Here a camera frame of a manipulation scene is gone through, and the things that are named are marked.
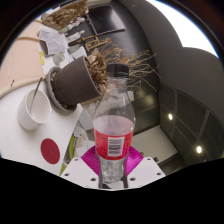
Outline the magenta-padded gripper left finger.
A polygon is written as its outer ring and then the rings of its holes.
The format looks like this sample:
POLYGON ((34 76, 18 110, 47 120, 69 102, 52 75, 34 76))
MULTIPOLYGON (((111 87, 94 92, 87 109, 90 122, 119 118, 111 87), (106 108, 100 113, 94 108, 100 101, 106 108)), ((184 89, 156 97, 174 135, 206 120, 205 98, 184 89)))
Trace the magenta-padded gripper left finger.
POLYGON ((61 177, 84 188, 98 189, 100 162, 95 147, 91 147, 82 157, 73 158, 61 177))

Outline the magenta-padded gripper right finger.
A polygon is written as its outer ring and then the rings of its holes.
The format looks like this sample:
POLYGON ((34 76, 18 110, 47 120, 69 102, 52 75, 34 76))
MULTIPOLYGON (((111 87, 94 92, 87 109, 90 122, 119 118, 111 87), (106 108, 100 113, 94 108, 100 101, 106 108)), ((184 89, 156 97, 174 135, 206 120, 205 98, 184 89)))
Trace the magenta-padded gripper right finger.
POLYGON ((140 188, 165 177, 152 157, 143 157, 133 147, 125 161, 125 175, 129 189, 140 188))

